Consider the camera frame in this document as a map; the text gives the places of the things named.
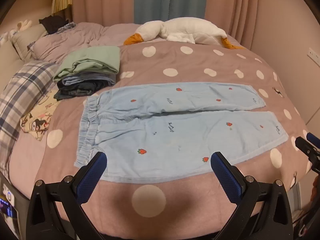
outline hand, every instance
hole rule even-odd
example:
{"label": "hand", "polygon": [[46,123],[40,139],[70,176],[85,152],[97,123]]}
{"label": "hand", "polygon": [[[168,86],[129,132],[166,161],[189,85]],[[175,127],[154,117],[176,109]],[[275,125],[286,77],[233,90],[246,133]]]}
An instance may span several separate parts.
{"label": "hand", "polygon": [[319,176],[317,176],[315,178],[315,181],[313,182],[313,189],[312,189],[312,194],[311,194],[311,202],[315,199],[315,197],[317,196],[317,184],[318,184],[318,179]]}

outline pink curtain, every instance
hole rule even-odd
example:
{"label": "pink curtain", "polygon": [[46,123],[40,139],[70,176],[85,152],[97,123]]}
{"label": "pink curtain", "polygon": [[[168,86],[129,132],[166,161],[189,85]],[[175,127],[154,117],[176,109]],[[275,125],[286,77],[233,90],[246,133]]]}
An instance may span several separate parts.
{"label": "pink curtain", "polygon": [[133,0],[72,0],[73,21],[103,26],[133,23]]}
{"label": "pink curtain", "polygon": [[205,19],[251,48],[258,0],[207,0]]}

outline white polka dot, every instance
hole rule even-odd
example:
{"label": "white polka dot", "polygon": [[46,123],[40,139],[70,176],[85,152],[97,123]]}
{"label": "white polka dot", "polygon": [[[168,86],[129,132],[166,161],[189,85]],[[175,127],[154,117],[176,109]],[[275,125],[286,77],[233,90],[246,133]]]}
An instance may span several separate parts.
{"label": "white polka dot", "polygon": [[257,76],[260,79],[264,79],[264,74],[260,70],[257,70]]}
{"label": "white polka dot", "polygon": [[237,54],[238,57],[240,58],[246,58],[245,56],[241,55],[241,54]]}
{"label": "white polka dot", "polygon": [[294,184],[296,183],[296,178],[293,177],[292,181],[291,181],[291,185],[290,185],[290,188],[292,188],[294,186]]}
{"label": "white polka dot", "polygon": [[223,53],[220,50],[214,49],[213,52],[219,56],[223,56]]}
{"label": "white polka dot", "polygon": [[235,70],[235,74],[238,76],[238,78],[243,78],[244,77],[243,73],[239,69]]}
{"label": "white polka dot", "polygon": [[279,169],[282,165],[282,154],[281,152],[278,151],[278,149],[276,148],[273,148],[271,151],[270,151],[270,159],[271,159],[271,162],[272,162],[272,165]]}
{"label": "white polka dot", "polygon": [[57,145],[61,142],[63,137],[63,132],[58,129],[58,130],[52,130],[49,132],[47,136],[47,145],[49,148],[53,149],[57,147]]}
{"label": "white polka dot", "polygon": [[295,149],[296,151],[298,151],[299,148],[296,147],[296,139],[295,139],[294,136],[291,137],[291,142],[292,142],[292,146],[294,147],[294,149]]}
{"label": "white polka dot", "polygon": [[268,93],[265,92],[265,90],[259,88],[259,92],[260,92],[260,94],[262,94],[265,98],[268,98],[268,97],[269,97]]}
{"label": "white polka dot", "polygon": [[312,167],[312,163],[311,161],[308,161],[306,174],[311,170],[311,167]]}
{"label": "white polka dot", "polygon": [[142,50],[142,54],[145,57],[152,57],[156,53],[156,48],[154,46],[145,47]]}
{"label": "white polka dot", "polygon": [[193,49],[191,49],[190,47],[187,46],[182,46],[180,48],[180,50],[184,53],[184,54],[191,54],[193,52]]}
{"label": "white polka dot", "polygon": [[134,75],[134,71],[127,71],[127,72],[122,72],[120,74],[120,79],[123,79],[123,78],[130,78]]}
{"label": "white polka dot", "polygon": [[300,116],[300,113],[298,112],[297,108],[296,108],[296,107],[294,107],[294,109],[296,110],[297,114]]}
{"label": "white polka dot", "polygon": [[208,75],[211,76],[211,77],[215,77],[215,76],[217,75],[217,72],[214,71],[214,70],[212,70],[212,69],[210,69],[210,68],[206,68],[206,69],[204,70],[204,73],[205,73],[205,74],[208,74]]}
{"label": "white polka dot", "polygon": [[303,132],[303,136],[305,137],[305,139],[307,139],[308,132],[306,130],[303,130],[302,132]]}
{"label": "white polka dot", "polygon": [[166,68],[163,73],[168,77],[174,77],[178,75],[178,71],[174,68]]}
{"label": "white polka dot", "polygon": [[159,215],[165,208],[166,198],[161,189],[153,185],[143,185],[132,195],[132,207],[142,217]]}
{"label": "white polka dot", "polygon": [[291,120],[292,117],[291,117],[290,112],[289,112],[287,109],[284,109],[283,111],[284,111],[285,116],[286,116],[289,120]]}

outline folded green garment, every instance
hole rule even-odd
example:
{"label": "folded green garment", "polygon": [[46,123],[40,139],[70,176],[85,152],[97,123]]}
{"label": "folded green garment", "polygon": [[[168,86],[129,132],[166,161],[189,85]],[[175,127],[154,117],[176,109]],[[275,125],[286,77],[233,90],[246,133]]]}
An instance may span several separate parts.
{"label": "folded green garment", "polygon": [[117,74],[120,66],[120,49],[116,46],[98,46],[71,52],[54,74],[53,81],[91,71],[105,74]]}

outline silver bolt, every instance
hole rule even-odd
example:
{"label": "silver bolt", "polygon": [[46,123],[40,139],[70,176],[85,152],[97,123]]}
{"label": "silver bolt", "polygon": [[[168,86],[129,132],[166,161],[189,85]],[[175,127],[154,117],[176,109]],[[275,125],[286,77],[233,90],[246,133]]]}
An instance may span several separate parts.
{"label": "silver bolt", "polygon": [[42,182],[43,182],[42,180],[37,180],[37,181],[36,181],[36,186],[37,186],[37,187],[41,186],[41,185],[42,185]]}
{"label": "silver bolt", "polygon": [[73,177],[72,176],[66,176],[66,177],[64,177],[64,181],[65,182],[67,182],[67,183],[69,183],[70,181],[72,181],[72,179],[73,179]]}
{"label": "silver bolt", "polygon": [[276,180],[276,184],[277,184],[278,186],[280,186],[280,187],[283,185],[282,181],[279,180],[279,179]]}
{"label": "silver bolt", "polygon": [[252,176],[246,176],[245,179],[248,181],[248,182],[254,182],[254,178]]}

